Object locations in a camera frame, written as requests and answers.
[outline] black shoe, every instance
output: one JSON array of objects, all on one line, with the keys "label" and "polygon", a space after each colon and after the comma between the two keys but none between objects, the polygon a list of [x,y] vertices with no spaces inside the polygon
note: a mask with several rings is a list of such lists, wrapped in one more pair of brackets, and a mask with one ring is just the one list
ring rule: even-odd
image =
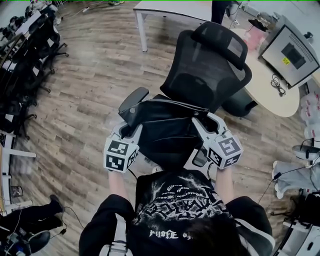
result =
[{"label": "black shoe", "polygon": [[57,206],[57,213],[63,213],[65,211],[64,206],[61,204],[61,202],[59,201],[59,198],[55,195],[55,194],[51,194],[49,196],[51,203],[50,204],[54,204]]}]

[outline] white device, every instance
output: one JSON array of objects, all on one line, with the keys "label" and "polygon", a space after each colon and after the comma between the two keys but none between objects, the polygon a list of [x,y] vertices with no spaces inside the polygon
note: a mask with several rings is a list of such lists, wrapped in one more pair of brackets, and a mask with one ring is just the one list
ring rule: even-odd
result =
[{"label": "white device", "polygon": [[125,173],[135,161],[139,151],[139,138],[142,125],[134,132],[135,136],[121,139],[120,129],[127,123],[115,126],[111,135],[106,138],[103,150],[103,167],[105,169]]},{"label": "white device", "polygon": [[[234,165],[244,151],[238,137],[231,134],[222,118],[212,113],[208,113],[207,117],[217,123],[217,133],[206,130],[195,117],[192,118],[192,122],[203,140],[208,161],[216,164],[219,169]],[[120,131],[126,125],[126,122],[118,124],[106,138],[103,152],[105,169],[125,173],[138,155],[142,124],[136,128],[131,137],[122,138]]]},{"label": "white device", "polygon": [[207,117],[218,124],[218,133],[207,131],[197,118],[193,117],[192,122],[203,140],[208,161],[215,163],[219,169],[234,165],[244,151],[238,137],[231,134],[222,118],[212,113],[209,113]]},{"label": "white device", "polygon": [[288,83],[288,89],[307,79],[319,69],[317,54],[310,42],[285,16],[279,17],[275,28],[260,47],[264,59]]}]

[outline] black pants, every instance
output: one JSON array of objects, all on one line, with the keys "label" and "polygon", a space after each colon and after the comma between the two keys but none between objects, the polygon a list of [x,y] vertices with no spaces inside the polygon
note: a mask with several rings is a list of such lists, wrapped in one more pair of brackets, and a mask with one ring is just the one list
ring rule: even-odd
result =
[{"label": "black pants", "polygon": [[18,228],[22,228],[27,233],[35,234],[45,230],[52,230],[62,226],[61,220],[55,217],[55,214],[59,212],[61,212],[61,208],[53,201],[43,206],[18,209],[7,216],[1,217],[0,226],[13,232],[19,222]]},{"label": "black pants", "polygon": [[211,6],[211,21],[222,24],[227,6],[231,1],[212,1]]}]

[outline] desk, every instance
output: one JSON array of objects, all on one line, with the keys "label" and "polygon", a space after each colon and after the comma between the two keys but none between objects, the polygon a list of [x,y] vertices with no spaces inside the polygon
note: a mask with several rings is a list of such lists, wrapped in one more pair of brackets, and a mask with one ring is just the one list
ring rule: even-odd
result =
[{"label": "desk", "polygon": [[199,1],[141,1],[133,8],[133,11],[144,52],[148,50],[144,26],[147,15],[166,16],[201,24],[211,21],[211,8]]},{"label": "desk", "polygon": [[29,27],[41,16],[41,13],[37,10],[25,23],[19,27],[15,34],[23,34],[25,35],[26,33],[29,32]]},{"label": "desk", "polygon": [[[241,38],[246,32],[241,28],[235,28],[232,31]],[[257,52],[248,51],[245,63],[252,71],[252,79],[244,89],[254,101],[277,116],[284,118],[293,116],[300,103],[299,88],[295,86],[289,90],[285,83],[280,81],[281,87],[286,91],[286,95],[280,97],[278,90],[270,84],[274,72],[261,60],[258,60]]]},{"label": "desk", "polygon": [[12,139],[14,135],[7,134],[5,138],[4,147],[0,144],[0,211],[3,213],[7,211],[9,214],[12,210],[18,207],[31,206],[32,201],[25,201],[11,204],[10,198],[10,179],[9,164],[10,155],[35,158],[37,155],[31,152],[11,149]]}]

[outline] person's leg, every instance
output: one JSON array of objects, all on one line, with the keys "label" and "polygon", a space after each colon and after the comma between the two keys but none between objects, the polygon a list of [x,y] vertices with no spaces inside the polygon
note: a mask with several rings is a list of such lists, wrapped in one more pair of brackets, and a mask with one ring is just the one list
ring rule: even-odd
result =
[{"label": "person's leg", "polygon": [[214,23],[222,24],[225,11],[231,1],[212,1],[211,6],[211,21]]},{"label": "person's leg", "polygon": [[125,1],[114,1],[114,0],[111,0],[111,1],[108,1],[108,4],[111,5],[111,6],[118,6],[118,5],[121,5],[123,4]]},{"label": "person's leg", "polygon": [[283,193],[288,189],[314,189],[314,185],[319,187],[320,168],[318,164],[313,166],[312,169],[301,168],[300,164],[292,164],[288,162],[277,161],[274,167],[274,175],[281,173],[282,175],[277,179],[278,190]]},{"label": "person's leg", "polygon": [[55,197],[54,199],[51,199],[51,202],[49,204],[17,209],[7,216],[3,217],[3,219],[10,223],[17,223],[18,220],[20,223],[37,222],[39,220],[44,220],[52,217],[55,214],[62,213],[63,210],[64,209],[58,201],[57,197]]},{"label": "person's leg", "polygon": [[39,220],[36,222],[27,222],[26,224],[22,225],[22,229],[24,229],[26,232],[31,232],[31,233],[39,233],[41,231],[45,230],[53,230],[55,228],[61,227],[63,225],[62,221],[56,217],[56,216],[51,216],[49,218],[46,218],[44,220]]}]

